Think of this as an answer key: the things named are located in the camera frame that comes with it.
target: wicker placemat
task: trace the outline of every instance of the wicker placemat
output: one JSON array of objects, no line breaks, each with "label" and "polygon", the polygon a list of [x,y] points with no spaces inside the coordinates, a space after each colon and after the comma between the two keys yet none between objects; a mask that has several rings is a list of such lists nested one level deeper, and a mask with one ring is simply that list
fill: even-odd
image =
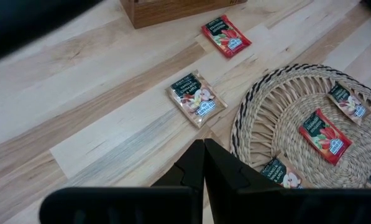
[{"label": "wicker placemat", "polygon": [[[371,114],[361,126],[342,114],[326,93],[342,80],[371,107],[371,89],[324,65],[292,65],[275,70],[246,93],[235,117],[231,152],[260,171],[278,151],[317,187],[363,187],[371,173]],[[354,143],[336,166],[308,144],[298,128],[321,108]]]}]

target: red tea packet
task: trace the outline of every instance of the red tea packet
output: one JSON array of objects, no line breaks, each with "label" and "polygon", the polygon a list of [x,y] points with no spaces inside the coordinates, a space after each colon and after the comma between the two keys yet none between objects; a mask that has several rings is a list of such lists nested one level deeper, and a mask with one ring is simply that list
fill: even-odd
[{"label": "red tea packet", "polygon": [[317,109],[300,126],[300,133],[331,164],[336,165],[352,141]]},{"label": "red tea packet", "polygon": [[204,25],[202,31],[228,58],[252,44],[225,15]]}]

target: fruit illustration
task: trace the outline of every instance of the fruit illustration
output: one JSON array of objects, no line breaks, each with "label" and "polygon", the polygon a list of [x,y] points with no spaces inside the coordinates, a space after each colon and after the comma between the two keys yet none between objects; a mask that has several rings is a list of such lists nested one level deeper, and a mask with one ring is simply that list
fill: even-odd
[{"label": "fruit illustration", "polygon": [[339,105],[348,115],[353,115],[361,102],[354,96],[348,96],[348,99],[340,101]]},{"label": "fruit illustration", "polygon": [[228,45],[229,44],[229,39],[228,38],[221,38],[220,42],[221,42],[221,45]]},{"label": "fruit illustration", "polygon": [[206,87],[202,86],[194,95],[184,94],[181,103],[188,112],[194,113],[199,109],[202,101],[209,101],[212,99],[214,99],[214,95],[212,95]]},{"label": "fruit illustration", "polygon": [[235,32],[233,29],[222,30],[221,32],[222,32],[225,36],[227,36],[228,38],[236,38],[236,37],[237,37],[237,34],[236,34],[236,32]]},{"label": "fruit illustration", "polygon": [[298,186],[301,184],[301,179],[299,179],[296,174],[289,172],[283,177],[282,184],[284,188],[287,189],[298,188]]},{"label": "fruit illustration", "polygon": [[339,136],[336,135],[336,132],[330,127],[320,129],[319,131],[321,132],[321,135],[318,136],[318,143],[322,146],[322,149],[330,149],[330,140],[339,138]]}]

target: wooden floor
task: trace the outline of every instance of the wooden floor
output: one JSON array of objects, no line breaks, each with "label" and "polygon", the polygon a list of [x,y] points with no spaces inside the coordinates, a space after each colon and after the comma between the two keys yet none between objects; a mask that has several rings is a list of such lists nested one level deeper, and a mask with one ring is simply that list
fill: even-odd
[{"label": "wooden floor", "polygon": [[[221,14],[253,42],[230,60],[201,34]],[[0,223],[37,223],[65,186],[146,186],[197,138],[229,148],[264,73],[324,63],[371,86],[371,12],[357,0],[249,0],[134,30],[107,0],[0,61]],[[229,105],[196,129],[164,89],[198,69]],[[212,223],[208,202],[204,219]]]}]

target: logo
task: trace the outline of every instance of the logo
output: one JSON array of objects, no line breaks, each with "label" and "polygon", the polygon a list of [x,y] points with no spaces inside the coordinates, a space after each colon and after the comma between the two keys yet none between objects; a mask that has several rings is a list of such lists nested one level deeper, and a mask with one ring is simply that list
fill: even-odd
[{"label": "logo", "polygon": [[242,41],[239,38],[231,38],[229,40],[228,47],[231,50],[234,50],[237,46],[239,46],[242,43]]},{"label": "logo", "polygon": [[330,140],[330,148],[329,148],[330,152],[336,155],[339,152],[343,144],[344,143],[340,139]]},{"label": "logo", "polygon": [[208,114],[210,111],[212,111],[213,109],[215,109],[215,107],[216,107],[216,104],[213,100],[203,101],[200,104],[199,109],[196,111],[196,115],[204,116]]},{"label": "logo", "polygon": [[365,114],[365,111],[366,111],[366,109],[363,106],[358,105],[355,108],[354,116],[357,116],[357,117],[361,118]]}]

